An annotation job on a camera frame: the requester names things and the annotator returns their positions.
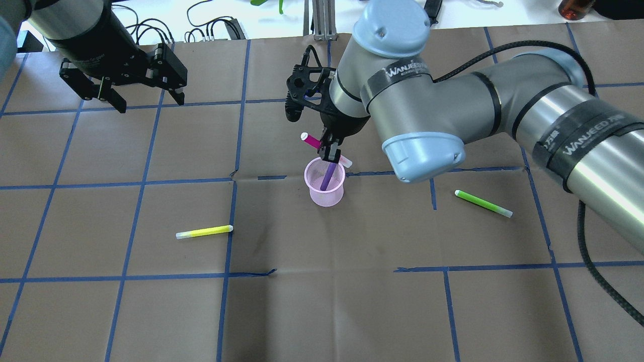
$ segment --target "magenta marker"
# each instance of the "magenta marker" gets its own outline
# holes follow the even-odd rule
[[[310,144],[315,149],[320,148],[320,141],[316,140],[315,137],[313,137],[312,135],[309,135],[306,132],[302,132],[302,134],[299,136],[299,138],[302,141]],[[349,167],[351,167],[351,165],[354,164],[351,160],[349,160],[348,158],[344,157],[343,155],[340,155],[340,162],[339,163],[342,166],[345,166],[346,168],[349,168]]]
[[[324,174],[322,184],[320,185],[320,191],[326,191],[328,189],[328,183],[331,182],[331,176],[333,176],[336,166],[337,164],[334,164],[333,162],[329,163],[327,173]]]

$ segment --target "pink cup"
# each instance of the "pink cup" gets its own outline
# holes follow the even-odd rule
[[[304,182],[308,186],[308,193],[311,195],[311,200],[317,205],[329,207],[337,204],[345,194],[345,189],[342,186],[345,183],[345,168],[336,167],[336,170],[331,176],[331,181],[328,184],[326,191],[320,190],[322,179],[327,172],[328,162],[315,158],[309,162],[307,168],[304,169]]]

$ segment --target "white surface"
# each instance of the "white surface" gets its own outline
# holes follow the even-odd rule
[[[156,17],[166,22],[175,40],[183,41],[186,31],[193,27],[188,23],[185,11],[198,0],[130,0],[118,4],[129,6],[138,12],[139,21]],[[417,0],[421,6],[424,0]],[[502,8],[485,5],[476,0],[443,0],[439,23],[432,28],[471,28],[479,26],[508,26],[527,24],[564,23],[557,12],[560,0],[505,0]],[[367,1],[336,0],[336,29],[338,33],[351,33]],[[230,15],[242,25],[246,38],[296,37],[302,35],[304,1],[284,0],[284,14],[278,12],[278,0],[268,0],[261,6],[252,6],[250,0],[215,0],[200,4],[190,11],[191,20],[202,24],[215,17]],[[134,15],[126,9],[115,8],[114,13],[124,25],[135,23]],[[594,10],[579,22],[601,21],[606,18]],[[216,26],[216,37],[227,39],[223,23]],[[27,23],[23,29],[35,31]],[[158,36],[147,32],[141,44],[155,44]]]

